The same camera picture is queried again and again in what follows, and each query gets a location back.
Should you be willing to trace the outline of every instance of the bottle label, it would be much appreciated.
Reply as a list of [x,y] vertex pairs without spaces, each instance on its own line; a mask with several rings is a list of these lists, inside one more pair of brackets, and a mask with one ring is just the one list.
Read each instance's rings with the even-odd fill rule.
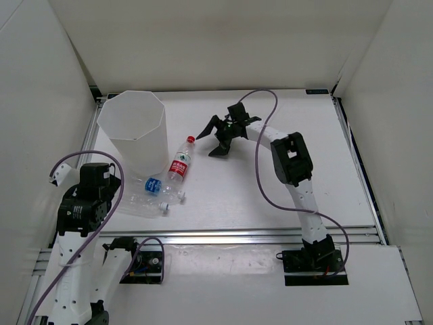
[[191,158],[187,154],[178,152],[176,153],[175,159],[173,159],[168,171],[174,171],[175,173],[178,173],[180,176],[184,177],[190,162]]
[[149,178],[144,185],[144,189],[148,192],[157,194],[161,189],[161,181],[159,179]]

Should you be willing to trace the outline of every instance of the white bin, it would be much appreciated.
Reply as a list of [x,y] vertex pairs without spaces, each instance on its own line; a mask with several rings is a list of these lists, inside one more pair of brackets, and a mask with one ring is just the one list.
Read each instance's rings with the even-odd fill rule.
[[168,163],[164,104],[150,91],[125,91],[108,100],[97,124],[136,173],[161,173]]

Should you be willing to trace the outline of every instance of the blue bottle label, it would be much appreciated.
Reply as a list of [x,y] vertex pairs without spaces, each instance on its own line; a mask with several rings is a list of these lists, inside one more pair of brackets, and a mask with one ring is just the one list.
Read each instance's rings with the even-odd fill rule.
[[148,192],[157,194],[161,189],[161,184],[162,183],[159,179],[149,178],[146,184],[144,185],[144,189]]

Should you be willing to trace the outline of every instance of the white container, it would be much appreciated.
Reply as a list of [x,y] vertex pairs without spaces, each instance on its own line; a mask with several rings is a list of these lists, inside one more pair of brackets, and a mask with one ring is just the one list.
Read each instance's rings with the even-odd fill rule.
[[105,102],[97,124],[124,160],[142,176],[168,163],[164,104],[150,91],[125,91]]

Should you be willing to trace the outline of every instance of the white wall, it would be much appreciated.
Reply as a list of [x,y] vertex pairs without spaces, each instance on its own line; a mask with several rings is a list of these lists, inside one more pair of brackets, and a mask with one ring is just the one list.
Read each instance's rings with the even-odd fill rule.
[[344,88],[392,0],[50,0],[102,93]]
[[394,0],[343,97],[427,324],[433,324],[432,17],[432,1]]
[[94,107],[72,46],[48,2],[24,0],[18,8],[18,2],[15,7],[12,2],[0,3],[4,325],[16,323],[38,251],[52,239],[62,193],[48,184],[48,172],[58,158],[81,148]]

